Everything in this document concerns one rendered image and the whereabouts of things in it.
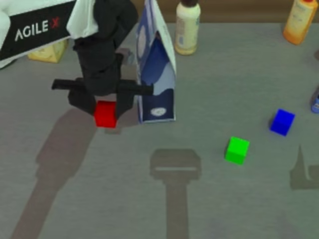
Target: blue can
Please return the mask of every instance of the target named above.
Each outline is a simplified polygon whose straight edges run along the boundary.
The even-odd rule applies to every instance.
[[[313,113],[319,114],[319,95],[317,95],[317,97],[313,101],[313,104],[311,106],[311,110]]]

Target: gray tabletop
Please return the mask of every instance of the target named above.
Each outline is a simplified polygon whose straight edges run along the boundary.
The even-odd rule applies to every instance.
[[[0,71],[0,239],[317,239],[318,49],[319,25],[294,46],[279,24],[203,24],[176,57],[177,121],[132,110],[113,131],[50,90],[80,75],[71,47],[19,59]],[[296,114],[287,137],[268,129],[278,108]],[[231,136],[250,141],[242,166]]]

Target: yellow object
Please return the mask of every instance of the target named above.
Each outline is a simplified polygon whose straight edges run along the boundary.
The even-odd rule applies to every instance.
[[[182,0],[176,10],[175,51],[191,55],[197,50],[200,6],[196,0]]]
[[[284,38],[292,44],[301,44],[306,37],[317,8],[316,0],[295,0],[284,29]]]
[[[28,58],[35,61],[59,63],[63,53],[65,52],[65,49],[67,48],[67,45],[68,41],[63,40],[48,47],[29,53]]]

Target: red cube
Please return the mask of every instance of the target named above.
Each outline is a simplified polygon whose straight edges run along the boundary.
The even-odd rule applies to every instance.
[[[116,102],[98,101],[94,119],[97,127],[115,128],[117,123]]]

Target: black bottle cap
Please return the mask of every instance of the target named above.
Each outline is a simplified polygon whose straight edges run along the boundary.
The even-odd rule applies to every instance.
[[[185,7],[194,7],[198,4],[198,0],[181,0],[181,4]]]

